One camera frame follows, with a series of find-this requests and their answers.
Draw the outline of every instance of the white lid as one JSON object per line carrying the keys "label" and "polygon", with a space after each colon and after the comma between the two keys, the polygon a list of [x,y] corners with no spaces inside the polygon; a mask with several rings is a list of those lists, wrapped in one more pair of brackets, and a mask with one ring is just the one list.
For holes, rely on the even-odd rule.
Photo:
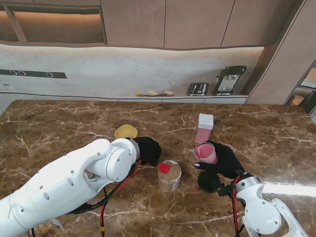
{"label": "white lid", "polygon": [[198,128],[212,130],[214,125],[213,115],[199,114],[198,115]]}

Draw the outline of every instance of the red cable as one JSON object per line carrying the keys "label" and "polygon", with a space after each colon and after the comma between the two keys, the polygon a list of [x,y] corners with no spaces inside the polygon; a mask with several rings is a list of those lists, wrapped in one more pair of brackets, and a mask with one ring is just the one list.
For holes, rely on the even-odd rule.
{"label": "red cable", "polygon": [[[116,193],[118,190],[120,190],[121,188],[123,188],[124,185],[127,184],[127,182],[134,176],[134,174],[136,173],[136,171],[137,171],[137,169],[138,169],[138,166],[139,166],[139,164],[140,164],[140,161],[141,161],[141,160],[139,160],[139,161],[137,162],[136,168],[135,168],[134,172],[132,173],[132,175],[131,175],[121,186],[119,186],[119,188],[115,191],[115,193]],[[105,232],[104,232],[104,222],[103,222],[104,209],[105,209],[105,205],[102,206],[101,212],[100,212],[100,230],[101,230],[101,237],[104,237],[104,235],[105,235]]]}
{"label": "red cable", "polygon": [[[235,179],[234,185],[236,185],[237,181],[239,180],[240,175]],[[235,200],[235,188],[233,188],[233,205],[234,205],[234,223],[235,223],[235,230],[238,231],[238,222],[237,222],[237,210],[236,210],[236,200]]]}
{"label": "red cable", "polygon": [[101,231],[101,237],[104,237],[104,235],[105,235],[105,231],[104,231],[104,221],[103,221],[104,209],[105,209],[105,205],[102,206],[101,212],[100,212],[100,231]]}
{"label": "red cable", "polygon": [[118,190],[120,190],[121,188],[123,188],[124,185],[127,184],[127,182],[134,176],[134,174],[136,173],[136,171],[137,171],[137,169],[138,169],[139,163],[140,163],[140,160],[138,161],[137,166],[136,166],[134,172],[132,173],[132,175],[115,191],[115,193],[116,193]]}

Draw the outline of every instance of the black puck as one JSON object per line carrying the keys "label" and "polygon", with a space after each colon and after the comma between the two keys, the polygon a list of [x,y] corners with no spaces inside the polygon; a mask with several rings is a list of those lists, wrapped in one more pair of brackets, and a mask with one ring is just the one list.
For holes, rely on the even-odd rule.
{"label": "black puck", "polygon": [[198,176],[197,184],[204,192],[214,193],[219,189],[221,181],[217,174],[203,171]]}

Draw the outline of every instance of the upper cabinet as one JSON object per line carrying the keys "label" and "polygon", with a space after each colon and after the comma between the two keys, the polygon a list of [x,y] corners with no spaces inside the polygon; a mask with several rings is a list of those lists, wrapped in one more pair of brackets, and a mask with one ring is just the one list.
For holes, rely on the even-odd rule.
{"label": "upper cabinet", "polygon": [[233,4],[234,0],[166,0],[164,47],[220,47]]}
{"label": "upper cabinet", "polygon": [[165,0],[101,0],[109,45],[163,47]]}
{"label": "upper cabinet", "polygon": [[99,6],[100,0],[34,0],[34,3],[60,6]]}
{"label": "upper cabinet", "polygon": [[167,49],[271,45],[296,1],[302,0],[0,0],[0,41]]}
{"label": "upper cabinet", "polygon": [[222,47],[276,41],[296,0],[236,0]]}
{"label": "upper cabinet", "polygon": [[3,6],[0,6],[0,29],[0,40],[19,41]]}
{"label": "upper cabinet", "polygon": [[0,40],[48,46],[106,44],[99,6],[4,4],[2,7],[0,20],[5,29],[0,27]]}

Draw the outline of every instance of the brown marble surface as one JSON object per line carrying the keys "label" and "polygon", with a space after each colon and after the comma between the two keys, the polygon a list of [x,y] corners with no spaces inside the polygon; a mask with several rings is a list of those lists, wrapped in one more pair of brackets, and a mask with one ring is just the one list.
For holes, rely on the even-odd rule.
{"label": "brown marble surface", "polygon": [[[200,171],[193,167],[192,151],[199,113],[214,115],[211,138],[230,146],[246,171],[268,183],[265,195],[282,199],[305,231],[316,235],[316,126],[300,107],[15,101],[0,116],[0,198],[64,154],[94,139],[114,140],[114,131],[128,123],[139,136],[157,140],[160,161],[178,161],[183,175],[178,190],[163,193],[157,170],[141,166],[109,201],[106,236],[232,237],[229,198],[206,194],[197,185]],[[99,211],[59,217],[65,233],[44,223],[37,236],[100,236]],[[241,221],[241,205],[238,213]],[[248,234],[244,230],[241,236]]]}

